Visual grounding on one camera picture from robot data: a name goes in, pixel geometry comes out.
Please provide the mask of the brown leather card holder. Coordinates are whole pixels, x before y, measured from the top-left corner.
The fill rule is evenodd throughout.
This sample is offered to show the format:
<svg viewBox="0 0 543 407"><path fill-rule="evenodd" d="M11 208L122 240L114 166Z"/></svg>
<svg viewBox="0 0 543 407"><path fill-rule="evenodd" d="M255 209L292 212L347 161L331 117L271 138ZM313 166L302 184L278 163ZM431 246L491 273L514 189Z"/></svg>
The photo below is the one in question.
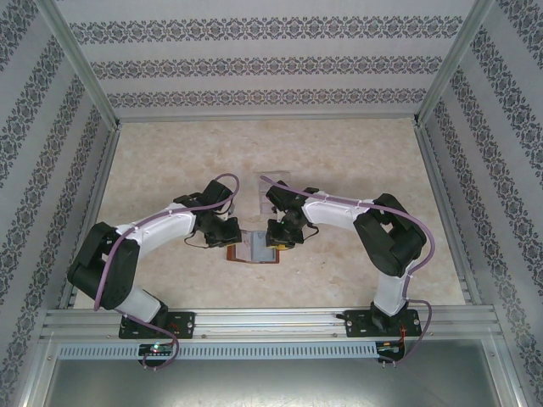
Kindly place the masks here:
<svg viewBox="0 0 543 407"><path fill-rule="evenodd" d="M251 234L253 231L241 231L241 241L227 247L227 260L247 264L278 264L279 251L275 248L275 259L270 262L255 262L251 259Z"/></svg>

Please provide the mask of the clear acrylic card stand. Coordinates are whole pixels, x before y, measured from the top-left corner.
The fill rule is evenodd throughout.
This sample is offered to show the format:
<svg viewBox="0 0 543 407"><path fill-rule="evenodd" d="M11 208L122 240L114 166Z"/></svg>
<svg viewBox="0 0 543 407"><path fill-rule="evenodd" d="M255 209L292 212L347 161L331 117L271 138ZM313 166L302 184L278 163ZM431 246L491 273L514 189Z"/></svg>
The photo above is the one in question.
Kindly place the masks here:
<svg viewBox="0 0 543 407"><path fill-rule="evenodd" d="M273 204L266 197L266 193L271 188L271 184L261 179L262 176L270 178L274 182L284 181L289 184L291 181L291 174L288 171L268 171L258 172L256 174L256 180L258 181L258 202L261 215L270 215L273 213Z"/></svg>

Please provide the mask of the aluminium mounting rail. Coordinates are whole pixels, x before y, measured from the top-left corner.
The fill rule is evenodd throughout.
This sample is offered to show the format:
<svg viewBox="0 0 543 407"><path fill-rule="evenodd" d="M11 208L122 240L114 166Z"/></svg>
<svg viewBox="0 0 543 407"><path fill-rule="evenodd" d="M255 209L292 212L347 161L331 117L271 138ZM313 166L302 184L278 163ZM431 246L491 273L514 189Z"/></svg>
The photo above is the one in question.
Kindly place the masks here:
<svg viewBox="0 0 543 407"><path fill-rule="evenodd" d="M489 305L436 306L433 313L421 305L416 325L429 321L427 339L480 339L501 337L503 330ZM355 331L342 308L298 309L195 309L188 331L194 342L285 342L318 339L345 340ZM49 310L38 338L58 343L113 342L118 339L121 316L89 309Z"/></svg>

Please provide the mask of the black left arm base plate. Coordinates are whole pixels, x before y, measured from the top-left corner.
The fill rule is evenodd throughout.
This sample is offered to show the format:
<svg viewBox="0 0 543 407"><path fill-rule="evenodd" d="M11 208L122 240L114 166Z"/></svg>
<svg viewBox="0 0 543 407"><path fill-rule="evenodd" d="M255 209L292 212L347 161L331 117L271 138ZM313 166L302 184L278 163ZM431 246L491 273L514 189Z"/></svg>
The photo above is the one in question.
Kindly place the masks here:
<svg viewBox="0 0 543 407"><path fill-rule="evenodd" d="M195 326L195 314L193 312L169 311L166 314L157 315L150 324L168 331L177 339L191 339ZM147 327L125 316L121 318L118 335L120 339L171 338L169 335L159 332L155 328Z"/></svg>

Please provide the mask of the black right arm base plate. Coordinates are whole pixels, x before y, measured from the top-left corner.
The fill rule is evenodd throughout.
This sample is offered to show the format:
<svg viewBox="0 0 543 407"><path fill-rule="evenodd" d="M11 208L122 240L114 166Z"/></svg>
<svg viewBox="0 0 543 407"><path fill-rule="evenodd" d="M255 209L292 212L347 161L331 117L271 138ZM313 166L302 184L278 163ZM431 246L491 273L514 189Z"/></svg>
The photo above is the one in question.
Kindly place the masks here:
<svg viewBox="0 0 543 407"><path fill-rule="evenodd" d="M347 337L418 337L422 333L419 315L407 309L394 317L379 315L369 309L348 309L338 317L344 319Z"/></svg>

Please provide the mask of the aluminium table side rail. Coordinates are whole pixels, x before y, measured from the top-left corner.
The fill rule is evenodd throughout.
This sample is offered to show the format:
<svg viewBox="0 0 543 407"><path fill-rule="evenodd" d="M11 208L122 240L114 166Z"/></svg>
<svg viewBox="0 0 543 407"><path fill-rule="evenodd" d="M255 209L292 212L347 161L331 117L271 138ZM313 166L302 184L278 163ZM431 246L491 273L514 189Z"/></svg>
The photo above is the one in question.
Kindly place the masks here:
<svg viewBox="0 0 543 407"><path fill-rule="evenodd" d="M456 268L458 280L461 284L464 300L467 304L484 305L484 300L480 297L477 282L474 279L469 254L464 248L461 233L457 228L456 218L447 195L446 185L441 176L427 132L417 123L413 125L413 130L428 174L440 221L451 252L453 264Z"/></svg>

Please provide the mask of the aluminium frame post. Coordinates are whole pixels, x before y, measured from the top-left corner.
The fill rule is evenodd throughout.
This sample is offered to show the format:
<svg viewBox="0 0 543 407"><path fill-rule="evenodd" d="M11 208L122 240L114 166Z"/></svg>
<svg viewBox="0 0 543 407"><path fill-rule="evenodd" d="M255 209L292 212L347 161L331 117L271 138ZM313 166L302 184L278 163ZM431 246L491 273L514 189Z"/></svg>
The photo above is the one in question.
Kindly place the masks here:
<svg viewBox="0 0 543 407"><path fill-rule="evenodd" d="M84 52L76 40L69 24L61 14L55 0L34 0L40 14L53 32L72 68L81 79L88 91L94 105L105 120L109 129L116 129L120 123L119 118L101 87L92 66L87 61Z"/></svg>
<svg viewBox="0 0 543 407"><path fill-rule="evenodd" d="M418 111L414 115L414 125L420 127L428 120L434 106L442 96L450 78L453 76L462 58L469 48L469 44L483 24L495 0L474 0L473 6L462 27L452 43L449 52L446 54L437 75L432 81Z"/></svg>

